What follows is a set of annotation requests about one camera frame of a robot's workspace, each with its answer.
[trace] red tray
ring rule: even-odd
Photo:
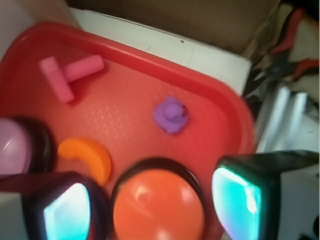
[[[38,62],[55,56],[63,66],[90,55],[101,55],[106,68],[72,82],[75,100],[60,103]],[[179,161],[198,178],[205,193],[205,211],[210,215],[205,238],[221,237],[211,195],[216,161],[254,149],[249,110],[222,82],[106,38],[41,23],[8,49],[0,63],[0,93],[0,117],[40,119],[57,144],[69,137],[87,137],[105,145],[112,157],[105,186],[109,194],[121,173],[141,159],[160,156]],[[153,121],[155,106],[166,96],[177,98],[189,110],[189,122],[175,135]],[[55,168],[90,174],[77,161],[58,159]]]

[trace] orange plastic piece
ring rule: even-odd
[[[106,148],[87,138],[67,138],[58,148],[58,155],[65,159],[80,160],[89,165],[92,177],[104,185],[111,173],[111,158]]]
[[[150,169],[131,177],[116,196],[113,222],[120,240],[201,239],[202,203],[179,175]]]

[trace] pink t-shaped block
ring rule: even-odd
[[[39,67],[58,99],[67,103],[75,98],[68,83],[98,72],[105,66],[100,55],[92,55],[62,68],[51,56],[41,60]]]

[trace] toy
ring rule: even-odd
[[[0,179],[0,239],[110,239],[110,201],[77,172]]]
[[[27,130],[9,118],[0,119],[0,175],[26,173],[32,143]]]
[[[68,83],[98,72],[105,66],[100,55],[92,55],[62,68],[55,57],[51,56],[41,60],[39,67],[58,99],[67,103],[75,98]]]
[[[211,186],[231,239],[319,239],[318,152],[223,156]]]
[[[201,187],[180,163],[149,158],[121,175],[112,192],[117,238],[202,239]]]
[[[80,160],[90,167],[93,178],[104,185],[111,173],[111,158],[106,148],[87,138],[67,138],[60,143],[58,155],[65,159]]]
[[[53,138],[28,117],[0,118],[0,175],[44,173],[55,159]]]
[[[185,105],[172,96],[167,96],[165,102],[153,111],[155,123],[169,134],[175,134],[187,123],[189,111]]]

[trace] metal tool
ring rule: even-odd
[[[299,62],[290,62],[289,56],[295,45],[295,36],[298,25],[304,15],[301,8],[293,9],[286,18],[280,37],[275,46],[269,51],[273,55],[273,62],[265,70],[254,70],[248,77],[243,96],[248,98],[258,90],[273,81],[291,76],[293,82],[306,74],[319,73],[319,59],[304,59]]]

